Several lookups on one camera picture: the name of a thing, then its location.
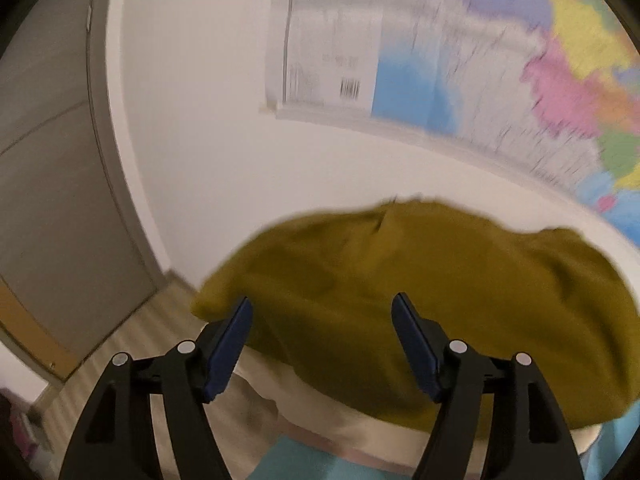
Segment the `colourful wall map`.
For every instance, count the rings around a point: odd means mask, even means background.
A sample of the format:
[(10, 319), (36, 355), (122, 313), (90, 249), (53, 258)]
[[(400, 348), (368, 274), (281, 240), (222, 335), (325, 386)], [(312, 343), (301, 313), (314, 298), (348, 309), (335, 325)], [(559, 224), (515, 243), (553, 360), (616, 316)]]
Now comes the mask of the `colourful wall map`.
[(280, 117), (454, 139), (639, 237), (639, 55), (605, 0), (271, 0)]

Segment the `mustard brown jacket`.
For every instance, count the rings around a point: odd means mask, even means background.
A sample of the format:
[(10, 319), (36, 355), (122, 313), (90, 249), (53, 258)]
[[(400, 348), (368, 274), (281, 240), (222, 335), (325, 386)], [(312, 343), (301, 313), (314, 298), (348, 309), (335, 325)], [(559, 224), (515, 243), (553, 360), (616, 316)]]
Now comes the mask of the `mustard brown jacket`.
[(401, 293), (485, 356), (529, 353), (570, 428), (638, 400), (639, 315), (604, 255), (569, 229), (513, 232), (437, 202), (276, 224), (208, 278), (192, 311), (213, 322), (250, 300), (250, 348), (350, 408), (427, 431), (437, 408), (390, 315)]

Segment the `grey room door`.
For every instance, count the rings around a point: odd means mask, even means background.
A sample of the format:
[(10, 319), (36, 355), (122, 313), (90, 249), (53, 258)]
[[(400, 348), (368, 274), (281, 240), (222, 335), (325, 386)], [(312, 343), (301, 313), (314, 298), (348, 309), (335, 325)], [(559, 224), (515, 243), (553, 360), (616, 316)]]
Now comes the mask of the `grey room door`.
[(1, 337), (67, 379), (164, 284), (107, 89), (110, 0), (22, 0), (1, 29)]

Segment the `cream folded garment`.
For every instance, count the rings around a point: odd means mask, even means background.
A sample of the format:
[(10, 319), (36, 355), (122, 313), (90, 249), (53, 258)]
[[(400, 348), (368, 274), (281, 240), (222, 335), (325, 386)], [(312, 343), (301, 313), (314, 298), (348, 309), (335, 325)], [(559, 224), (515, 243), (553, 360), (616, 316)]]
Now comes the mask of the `cream folded garment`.
[(280, 439), (356, 466), (408, 476), (431, 437), (438, 404), (422, 392), (396, 339), (284, 350), (250, 341), (212, 418), (235, 479), (247, 478)]

